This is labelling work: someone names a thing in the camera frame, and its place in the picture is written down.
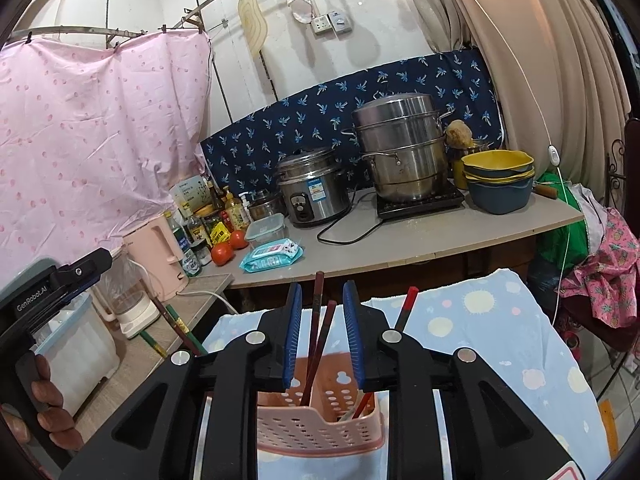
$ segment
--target electrical outlet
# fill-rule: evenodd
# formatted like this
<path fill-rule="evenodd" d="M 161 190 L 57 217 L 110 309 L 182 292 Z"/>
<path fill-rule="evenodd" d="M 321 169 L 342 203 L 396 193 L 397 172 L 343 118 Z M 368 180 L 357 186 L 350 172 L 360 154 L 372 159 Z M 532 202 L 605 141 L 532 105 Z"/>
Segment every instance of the electrical outlet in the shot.
<path fill-rule="evenodd" d="M 337 10 L 332 10 L 328 14 L 331 25 L 336 34 L 344 34 L 345 32 L 351 32 L 351 23 L 346 15 Z"/>
<path fill-rule="evenodd" d="M 325 14 L 324 16 L 318 16 L 311 20 L 311 29 L 314 34 L 324 34 L 326 31 L 331 30 L 333 27 L 331 26 L 331 21 L 329 21 L 329 17 Z"/>

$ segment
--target wet wipes package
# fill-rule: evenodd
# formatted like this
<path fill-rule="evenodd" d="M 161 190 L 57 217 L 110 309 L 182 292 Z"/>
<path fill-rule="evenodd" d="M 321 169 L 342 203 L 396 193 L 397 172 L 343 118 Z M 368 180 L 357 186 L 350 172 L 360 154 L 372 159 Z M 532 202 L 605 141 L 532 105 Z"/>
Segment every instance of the wet wipes package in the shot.
<path fill-rule="evenodd" d="M 288 238 L 269 242 L 255 248 L 240 262 L 240 268 L 246 272 L 286 267 L 302 256 L 302 247 Z"/>

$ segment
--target stainless steel pot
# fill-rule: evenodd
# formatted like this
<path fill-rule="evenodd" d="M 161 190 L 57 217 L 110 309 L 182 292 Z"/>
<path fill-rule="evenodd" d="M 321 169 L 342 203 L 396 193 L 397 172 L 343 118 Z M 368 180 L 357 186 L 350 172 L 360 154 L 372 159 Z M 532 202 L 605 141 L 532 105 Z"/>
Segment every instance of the stainless steel pot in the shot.
<path fill-rule="evenodd" d="M 364 153 L 415 146 L 443 135 L 441 120 L 453 112 L 439 113 L 428 94 L 396 94 L 376 99 L 354 110 L 355 132 Z"/>
<path fill-rule="evenodd" d="M 444 136 L 413 146 L 363 153 L 376 192 L 392 202 L 421 200 L 438 192 L 446 178 Z"/>
<path fill-rule="evenodd" d="M 247 209 L 253 220 L 260 220 L 276 213 L 282 213 L 284 216 L 289 214 L 287 207 L 284 205 L 282 194 L 270 193 L 266 189 L 255 194 L 254 201 L 249 204 Z"/>
<path fill-rule="evenodd" d="M 331 148 L 288 156 L 278 164 L 277 172 L 278 186 L 294 225 L 322 224 L 349 207 L 345 173 Z"/>

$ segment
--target human hand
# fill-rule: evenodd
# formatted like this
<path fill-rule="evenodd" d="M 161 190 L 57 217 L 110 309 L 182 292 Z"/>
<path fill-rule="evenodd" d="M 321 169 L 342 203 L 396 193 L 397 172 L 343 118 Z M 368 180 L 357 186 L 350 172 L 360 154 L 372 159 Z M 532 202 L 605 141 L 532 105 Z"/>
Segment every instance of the human hand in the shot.
<path fill-rule="evenodd" d="M 46 411 L 38 413 L 38 422 L 44 430 L 50 432 L 49 437 L 56 446 L 62 449 L 78 450 L 84 441 L 75 428 L 73 417 L 62 408 L 62 394 L 50 380 L 49 363 L 41 355 L 36 355 L 35 360 L 40 380 L 31 383 L 31 391 L 36 400 L 50 406 Z M 31 440 L 31 432 L 24 421 L 1 408 L 0 411 L 16 440 L 20 444 L 27 444 Z"/>

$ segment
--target countertop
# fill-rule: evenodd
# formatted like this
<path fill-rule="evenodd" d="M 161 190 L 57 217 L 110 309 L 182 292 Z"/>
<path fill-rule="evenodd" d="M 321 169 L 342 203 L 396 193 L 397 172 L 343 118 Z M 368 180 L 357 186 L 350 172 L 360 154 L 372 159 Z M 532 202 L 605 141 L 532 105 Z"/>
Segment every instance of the countertop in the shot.
<path fill-rule="evenodd" d="M 331 240 L 357 238 L 379 220 L 373 190 L 358 194 L 353 211 L 323 237 Z M 223 267 L 207 266 L 203 274 L 231 273 L 229 288 L 273 285 L 312 280 L 318 270 L 328 278 L 426 262 L 452 254 L 510 242 L 572 224 L 582 213 L 561 200 L 532 194 L 527 205 L 507 215 L 492 215 L 477 208 L 467 195 L 457 209 L 386 222 L 363 240 L 350 246 L 320 243 L 315 228 L 293 227 L 287 218 L 288 237 L 304 249 L 292 266 L 248 273 L 238 267 L 249 249 L 237 251 Z"/>
<path fill-rule="evenodd" d="M 230 282 L 231 275 L 229 274 L 197 276 L 189 280 L 189 285 L 183 292 L 210 290 L 221 294 Z M 215 299 L 215 297 L 207 297 L 205 294 L 201 296 L 175 296 L 165 304 L 170 303 L 180 318 L 192 329 L 209 310 Z M 180 346 L 181 340 L 163 317 L 159 317 L 146 331 L 169 354 Z M 124 350 L 120 367 L 110 379 L 106 380 L 92 393 L 90 399 L 76 416 L 76 428 L 82 434 L 85 442 L 104 424 L 117 407 L 142 384 L 162 360 L 140 336 L 126 341 L 118 340 L 116 345 L 118 346 L 119 355 L 120 351 Z"/>

